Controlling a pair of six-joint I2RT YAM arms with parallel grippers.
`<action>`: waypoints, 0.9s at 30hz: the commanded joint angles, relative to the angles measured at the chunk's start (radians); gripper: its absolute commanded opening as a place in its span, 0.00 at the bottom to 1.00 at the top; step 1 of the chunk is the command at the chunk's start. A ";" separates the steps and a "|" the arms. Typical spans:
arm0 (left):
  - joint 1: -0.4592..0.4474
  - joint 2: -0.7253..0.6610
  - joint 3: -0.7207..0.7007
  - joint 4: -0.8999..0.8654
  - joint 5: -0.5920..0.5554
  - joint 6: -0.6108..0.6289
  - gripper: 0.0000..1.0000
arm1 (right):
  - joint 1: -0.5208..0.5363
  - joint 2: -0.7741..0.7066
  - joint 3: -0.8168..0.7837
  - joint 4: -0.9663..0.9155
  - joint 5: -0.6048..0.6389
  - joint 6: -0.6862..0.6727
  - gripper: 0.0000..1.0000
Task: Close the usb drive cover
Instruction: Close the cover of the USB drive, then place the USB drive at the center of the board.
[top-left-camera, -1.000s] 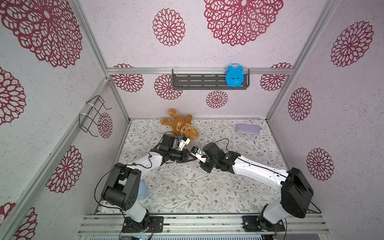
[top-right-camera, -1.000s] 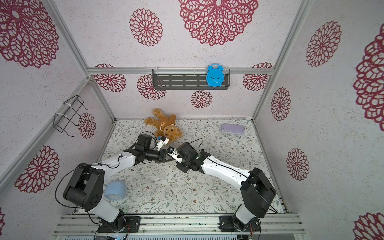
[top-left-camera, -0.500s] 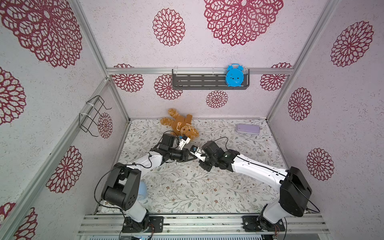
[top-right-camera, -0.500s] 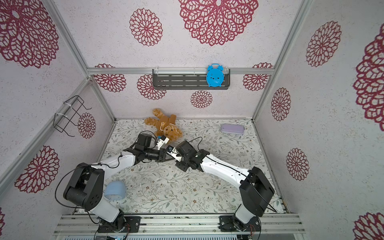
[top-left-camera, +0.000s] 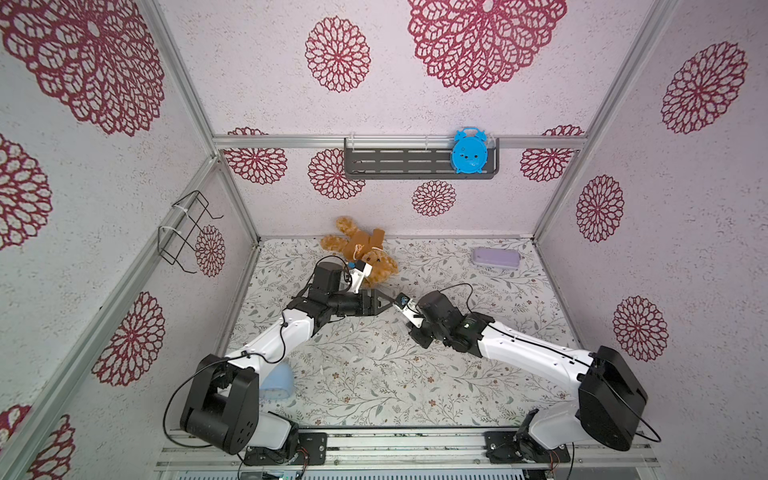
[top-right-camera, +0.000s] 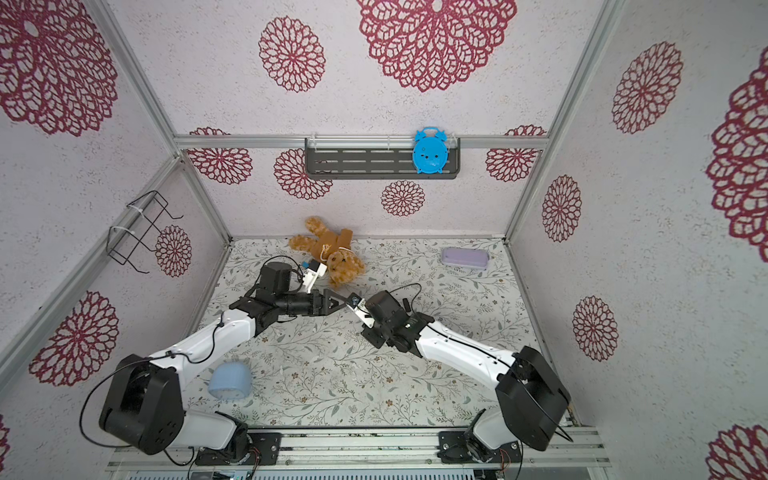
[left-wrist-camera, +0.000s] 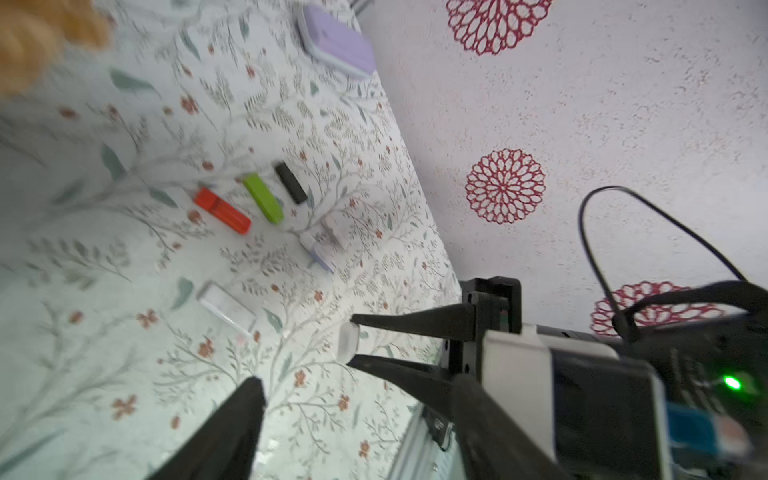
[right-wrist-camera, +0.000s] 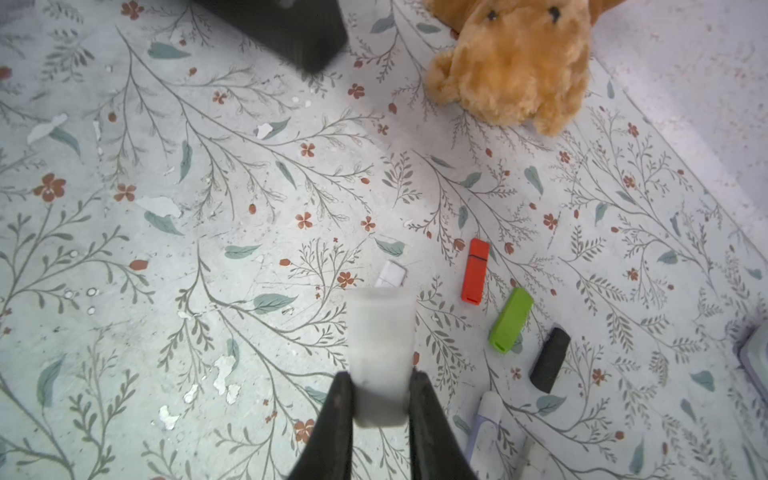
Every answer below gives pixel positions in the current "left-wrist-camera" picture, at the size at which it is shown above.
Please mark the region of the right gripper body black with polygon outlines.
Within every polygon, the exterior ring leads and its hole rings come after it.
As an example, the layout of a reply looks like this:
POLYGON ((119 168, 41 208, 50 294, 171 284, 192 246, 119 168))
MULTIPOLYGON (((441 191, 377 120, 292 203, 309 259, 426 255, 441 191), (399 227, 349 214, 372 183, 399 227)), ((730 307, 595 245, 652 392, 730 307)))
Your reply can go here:
POLYGON ((472 310, 471 340, 444 340, 439 366, 451 376, 467 374, 482 382, 483 339, 489 331, 522 331, 522 286, 518 279, 496 276, 460 281, 463 306, 472 310))

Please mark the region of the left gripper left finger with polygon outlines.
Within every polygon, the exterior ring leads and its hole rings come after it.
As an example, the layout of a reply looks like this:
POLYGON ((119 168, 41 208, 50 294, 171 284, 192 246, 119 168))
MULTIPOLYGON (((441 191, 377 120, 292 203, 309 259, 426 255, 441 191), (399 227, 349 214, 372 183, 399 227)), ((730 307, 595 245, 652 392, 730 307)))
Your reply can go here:
POLYGON ((266 400, 262 381, 246 379, 152 479, 248 479, 266 400))

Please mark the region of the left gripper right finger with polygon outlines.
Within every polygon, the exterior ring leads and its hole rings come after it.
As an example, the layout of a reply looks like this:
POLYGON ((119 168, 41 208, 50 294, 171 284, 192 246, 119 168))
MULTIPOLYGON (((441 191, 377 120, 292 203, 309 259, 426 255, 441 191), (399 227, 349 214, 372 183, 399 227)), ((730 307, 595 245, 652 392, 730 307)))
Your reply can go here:
POLYGON ((451 383, 451 414, 468 479, 568 479, 475 380, 460 374, 451 383))

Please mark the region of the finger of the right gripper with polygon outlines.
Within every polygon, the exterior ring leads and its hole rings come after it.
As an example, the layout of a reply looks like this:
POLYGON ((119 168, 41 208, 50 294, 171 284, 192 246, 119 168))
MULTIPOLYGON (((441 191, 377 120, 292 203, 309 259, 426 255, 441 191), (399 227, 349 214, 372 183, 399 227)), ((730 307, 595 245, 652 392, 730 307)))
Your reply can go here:
POLYGON ((372 355, 354 355, 346 365, 394 384, 437 414, 453 419, 453 375, 448 369, 372 355))
POLYGON ((354 314, 351 322, 382 330, 469 342, 475 339, 475 308, 446 305, 403 315, 354 314))

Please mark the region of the small white usb stick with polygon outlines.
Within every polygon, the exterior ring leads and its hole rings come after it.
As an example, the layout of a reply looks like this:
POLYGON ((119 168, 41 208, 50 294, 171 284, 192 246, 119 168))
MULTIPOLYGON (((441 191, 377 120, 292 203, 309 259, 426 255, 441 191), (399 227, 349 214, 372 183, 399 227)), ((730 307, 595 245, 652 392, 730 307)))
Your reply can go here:
POLYGON ((336 360, 348 364, 357 354, 360 339, 360 326, 354 322, 344 323, 339 330, 336 360))

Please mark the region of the purple white usb drive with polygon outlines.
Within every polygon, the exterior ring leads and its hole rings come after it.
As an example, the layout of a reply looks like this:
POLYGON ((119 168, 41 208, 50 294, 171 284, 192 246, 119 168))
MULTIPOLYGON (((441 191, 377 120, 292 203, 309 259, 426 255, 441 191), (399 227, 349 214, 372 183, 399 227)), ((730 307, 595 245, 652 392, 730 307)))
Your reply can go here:
POLYGON ((335 272, 335 265, 324 251, 323 245, 312 233, 304 232, 299 235, 299 241, 313 261, 329 273, 335 272))

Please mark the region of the black usb drive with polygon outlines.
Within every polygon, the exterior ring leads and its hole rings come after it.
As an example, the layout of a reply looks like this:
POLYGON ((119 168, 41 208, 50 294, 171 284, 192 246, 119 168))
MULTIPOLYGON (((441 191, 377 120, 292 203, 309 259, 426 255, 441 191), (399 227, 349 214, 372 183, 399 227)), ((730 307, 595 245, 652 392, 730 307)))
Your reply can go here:
POLYGON ((277 162, 274 170, 293 202, 297 205, 305 203, 308 199, 307 193, 288 165, 285 162, 277 162))

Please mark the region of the green usb drive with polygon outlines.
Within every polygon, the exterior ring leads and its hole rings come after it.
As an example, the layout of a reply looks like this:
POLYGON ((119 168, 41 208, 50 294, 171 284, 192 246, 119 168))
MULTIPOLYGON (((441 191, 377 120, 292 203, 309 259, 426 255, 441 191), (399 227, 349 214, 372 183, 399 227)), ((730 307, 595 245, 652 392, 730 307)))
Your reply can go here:
POLYGON ((242 183, 269 222, 275 225, 283 222, 284 212, 280 202, 258 174, 246 176, 242 183))

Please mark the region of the red usb drive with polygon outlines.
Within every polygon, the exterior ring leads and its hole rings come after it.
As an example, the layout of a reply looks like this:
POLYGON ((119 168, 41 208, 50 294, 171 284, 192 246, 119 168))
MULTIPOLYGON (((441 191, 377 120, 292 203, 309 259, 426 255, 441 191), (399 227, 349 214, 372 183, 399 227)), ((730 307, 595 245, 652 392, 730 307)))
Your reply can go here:
POLYGON ((250 230, 251 220, 210 189, 202 187, 195 194, 194 202, 238 234, 246 235, 250 230))

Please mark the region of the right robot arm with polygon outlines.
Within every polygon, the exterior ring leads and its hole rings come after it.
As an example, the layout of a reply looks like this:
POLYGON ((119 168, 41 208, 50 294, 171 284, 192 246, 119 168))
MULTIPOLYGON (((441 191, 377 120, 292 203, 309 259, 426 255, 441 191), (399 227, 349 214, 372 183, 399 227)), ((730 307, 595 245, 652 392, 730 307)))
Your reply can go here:
POLYGON ((417 399, 469 479, 767 474, 767 292, 729 281, 606 297, 611 338, 527 324, 508 277, 460 302, 355 314, 338 361, 417 399))

